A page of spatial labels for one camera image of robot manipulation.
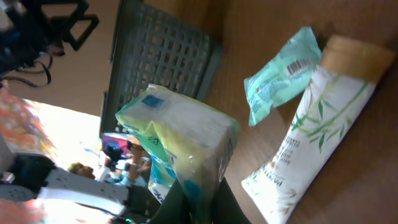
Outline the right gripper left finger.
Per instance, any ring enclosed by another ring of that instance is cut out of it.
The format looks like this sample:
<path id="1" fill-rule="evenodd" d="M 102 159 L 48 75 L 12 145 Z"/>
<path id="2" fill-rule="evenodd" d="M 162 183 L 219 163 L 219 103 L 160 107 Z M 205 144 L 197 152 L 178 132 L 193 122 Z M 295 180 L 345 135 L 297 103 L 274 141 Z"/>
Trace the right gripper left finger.
<path id="1" fill-rule="evenodd" d="M 179 181 L 173 183 L 149 224 L 191 224 L 189 204 Z"/>

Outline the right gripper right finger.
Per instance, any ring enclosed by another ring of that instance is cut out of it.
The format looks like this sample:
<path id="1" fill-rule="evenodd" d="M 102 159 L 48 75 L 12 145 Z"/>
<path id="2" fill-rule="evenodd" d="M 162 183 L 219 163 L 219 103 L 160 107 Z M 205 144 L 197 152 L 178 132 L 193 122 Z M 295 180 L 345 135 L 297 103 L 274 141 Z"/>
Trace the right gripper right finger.
<path id="1" fill-rule="evenodd" d="M 224 178 L 213 201 L 214 224 L 251 224 Z"/>

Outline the green small tissue pack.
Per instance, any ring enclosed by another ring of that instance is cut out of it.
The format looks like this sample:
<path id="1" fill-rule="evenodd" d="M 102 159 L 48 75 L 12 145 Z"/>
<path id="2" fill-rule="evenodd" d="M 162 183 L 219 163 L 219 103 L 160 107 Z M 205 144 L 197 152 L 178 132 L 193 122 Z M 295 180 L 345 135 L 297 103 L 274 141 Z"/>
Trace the green small tissue pack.
<path id="1" fill-rule="evenodd" d="M 193 223 L 211 222 L 211 203 L 237 146 L 240 124 L 198 100 L 150 84 L 116 113 L 149 153 L 171 167 Z"/>

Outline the teal wet wipes pack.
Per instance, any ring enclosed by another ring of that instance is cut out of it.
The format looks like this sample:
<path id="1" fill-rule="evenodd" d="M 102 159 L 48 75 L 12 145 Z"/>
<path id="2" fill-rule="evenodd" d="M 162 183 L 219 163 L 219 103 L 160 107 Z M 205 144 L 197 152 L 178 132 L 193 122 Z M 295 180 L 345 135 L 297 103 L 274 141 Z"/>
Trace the teal wet wipes pack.
<path id="1" fill-rule="evenodd" d="M 255 75 L 245 78 L 249 125 L 257 125 L 271 110 L 304 91 L 321 55 L 312 28 L 302 27 L 273 59 Z"/>

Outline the white cream tube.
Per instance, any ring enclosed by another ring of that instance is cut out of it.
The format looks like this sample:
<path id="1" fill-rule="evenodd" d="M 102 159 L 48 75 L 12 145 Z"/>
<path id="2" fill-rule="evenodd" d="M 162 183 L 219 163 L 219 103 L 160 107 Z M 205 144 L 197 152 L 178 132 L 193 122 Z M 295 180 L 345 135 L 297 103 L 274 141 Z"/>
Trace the white cream tube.
<path id="1" fill-rule="evenodd" d="M 241 182 L 267 223 L 287 222 L 395 56 L 360 40 L 328 39 L 279 150 Z"/>

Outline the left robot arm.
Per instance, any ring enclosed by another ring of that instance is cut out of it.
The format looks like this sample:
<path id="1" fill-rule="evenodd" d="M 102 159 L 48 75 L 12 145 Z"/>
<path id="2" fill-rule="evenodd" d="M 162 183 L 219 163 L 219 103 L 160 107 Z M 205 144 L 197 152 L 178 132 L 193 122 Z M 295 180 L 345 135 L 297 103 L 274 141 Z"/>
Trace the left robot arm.
<path id="1" fill-rule="evenodd" d="M 160 203 L 144 187 L 123 187 L 72 174 L 58 168 L 40 154 L 1 153 L 1 177 L 10 173 L 14 179 L 1 181 L 1 198 L 26 202 L 37 198 L 71 200 L 80 205 L 112 215 L 155 215 Z"/>

